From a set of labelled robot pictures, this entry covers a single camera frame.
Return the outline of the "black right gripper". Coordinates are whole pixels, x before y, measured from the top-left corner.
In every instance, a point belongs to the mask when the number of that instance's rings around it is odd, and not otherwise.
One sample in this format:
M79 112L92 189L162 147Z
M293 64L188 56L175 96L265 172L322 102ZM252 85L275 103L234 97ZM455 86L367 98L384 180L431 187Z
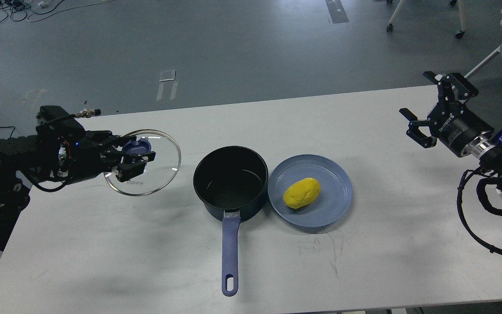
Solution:
M399 109L408 121L406 135L425 149L436 146L439 139L457 157L469 155L468 145L477 138L489 139L494 128L463 103L452 102L468 101L478 96L479 90L460 73L425 71L423 76L438 86L438 103L426 120L418 119L409 109ZM420 127L428 127L431 136L422 133Z

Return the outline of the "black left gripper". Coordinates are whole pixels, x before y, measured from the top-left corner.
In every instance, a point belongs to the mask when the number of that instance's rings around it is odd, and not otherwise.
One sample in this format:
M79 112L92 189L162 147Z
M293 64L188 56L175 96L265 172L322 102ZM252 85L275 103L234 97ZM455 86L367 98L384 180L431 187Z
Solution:
M146 137L120 137L111 131L86 131L85 137L70 143L68 158L61 168L66 173L65 181L89 180L112 169L119 182L129 181L143 174L146 165L156 157ZM121 151L150 152L118 155L118 147Z

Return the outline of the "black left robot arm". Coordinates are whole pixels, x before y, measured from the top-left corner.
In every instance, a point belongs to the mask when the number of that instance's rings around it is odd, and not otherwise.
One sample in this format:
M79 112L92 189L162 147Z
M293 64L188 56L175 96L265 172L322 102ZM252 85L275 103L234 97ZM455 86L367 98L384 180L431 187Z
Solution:
M52 193L103 173L113 173L119 182L142 175L156 157L151 145L135 135L87 131L78 122L100 114L99 109L68 113L42 106L34 135L0 139L0 225L28 206L24 180Z

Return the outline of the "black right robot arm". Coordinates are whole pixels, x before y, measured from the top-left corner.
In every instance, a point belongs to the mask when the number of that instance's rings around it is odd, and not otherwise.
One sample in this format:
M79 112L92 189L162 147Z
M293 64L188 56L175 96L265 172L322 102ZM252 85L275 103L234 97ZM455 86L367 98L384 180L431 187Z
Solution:
M492 254L502 255L502 249L482 240L469 227L464 215L463 194L470 179L480 176L476 196L488 213L502 217L502 129L497 133L478 115L468 109L469 99L479 93L462 74L437 75L425 71L424 77L438 88L438 101L426 119L419 119L406 108L399 110L408 121L406 135L428 149L441 142L456 157L473 156L479 165L466 170L458 185L456 207L468 234Z

